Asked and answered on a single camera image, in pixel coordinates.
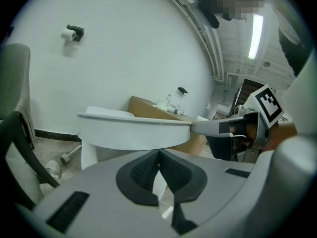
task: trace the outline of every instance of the ceiling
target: ceiling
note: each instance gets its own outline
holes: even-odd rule
[[[278,23],[269,5],[258,12],[264,23],[257,56],[252,60],[248,58],[253,29],[251,13],[231,21],[217,16],[219,28],[212,29],[196,9],[196,0],[174,2],[186,14],[206,48],[216,87],[237,91],[245,78],[268,83],[277,93],[283,93],[291,85],[295,76],[279,43]]]

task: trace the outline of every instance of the bottle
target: bottle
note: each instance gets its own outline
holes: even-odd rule
[[[167,96],[167,98],[166,98],[166,100],[167,100],[167,104],[166,105],[168,105],[169,104],[169,102],[170,102],[170,94]]]

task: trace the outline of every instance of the black baseboard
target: black baseboard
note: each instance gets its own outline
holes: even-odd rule
[[[61,141],[81,142],[81,139],[77,135],[48,132],[48,131],[39,130],[39,129],[35,130],[35,136],[47,138],[47,139],[61,140]]]

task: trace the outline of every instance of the toilet paper holder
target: toilet paper holder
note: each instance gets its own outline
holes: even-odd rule
[[[81,37],[84,35],[84,28],[78,27],[78,26],[71,26],[67,25],[67,29],[73,30],[76,32],[75,38],[73,41],[79,42]]]

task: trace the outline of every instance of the fluorescent light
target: fluorescent light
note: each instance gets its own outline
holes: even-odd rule
[[[249,58],[254,60],[256,58],[261,34],[262,34],[262,27],[263,27],[263,16],[260,15],[253,15],[253,31],[252,31],[252,40],[249,52]]]

